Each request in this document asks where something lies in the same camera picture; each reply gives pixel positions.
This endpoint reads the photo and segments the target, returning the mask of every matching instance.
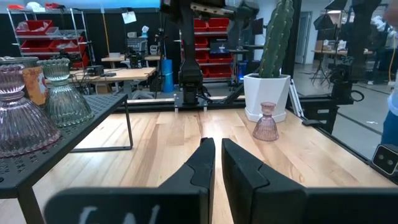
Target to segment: white pot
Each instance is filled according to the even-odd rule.
[[[290,75],[280,75],[279,78],[259,78],[257,73],[246,75],[244,77],[244,97],[248,120],[257,122],[262,117],[261,103],[271,102],[276,104],[272,114],[275,122],[284,121],[289,85]]]

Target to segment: cactus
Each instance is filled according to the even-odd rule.
[[[261,58],[260,78],[279,78],[279,70],[285,57],[290,28],[292,28],[293,13],[292,0],[280,0],[272,12]]]

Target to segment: black table frame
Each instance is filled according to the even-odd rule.
[[[91,109],[95,112],[93,119],[72,127],[61,128],[61,139],[43,150],[19,157],[0,159],[0,198],[17,198],[27,224],[45,223],[32,186],[123,102],[130,138],[130,149],[133,146],[127,95],[86,96],[86,99]]]

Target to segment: glass vase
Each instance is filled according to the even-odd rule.
[[[275,103],[261,103],[262,118],[257,122],[253,131],[253,137],[261,141],[275,141],[279,139],[276,123],[272,118],[272,112],[276,107]]]
[[[61,136],[54,122],[24,98],[23,68],[0,66],[0,158],[36,151]]]
[[[80,124],[94,116],[81,93],[69,85],[69,59],[40,60],[37,63],[52,84],[45,101],[45,112],[58,127]]]

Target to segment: purple glass vase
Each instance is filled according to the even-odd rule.
[[[24,98],[23,68],[0,66],[0,158],[36,151],[61,136],[55,123]]]
[[[276,123],[272,118],[272,112],[276,107],[275,103],[261,103],[262,118],[257,122],[253,131],[253,137],[261,141],[275,141],[279,139]]]

